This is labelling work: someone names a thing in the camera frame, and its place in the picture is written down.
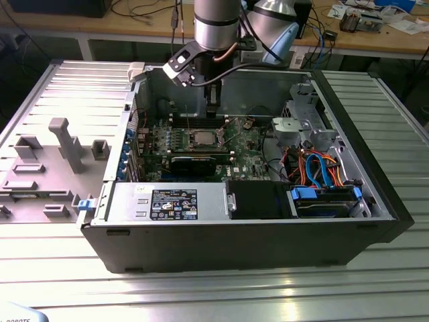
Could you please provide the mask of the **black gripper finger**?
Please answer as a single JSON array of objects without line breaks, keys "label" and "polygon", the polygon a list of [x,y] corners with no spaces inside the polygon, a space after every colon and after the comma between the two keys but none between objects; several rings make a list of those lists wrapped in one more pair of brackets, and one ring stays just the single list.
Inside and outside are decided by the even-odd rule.
[{"label": "black gripper finger", "polygon": [[215,118],[217,110],[221,106],[221,83],[213,83],[206,86],[206,116]]}]

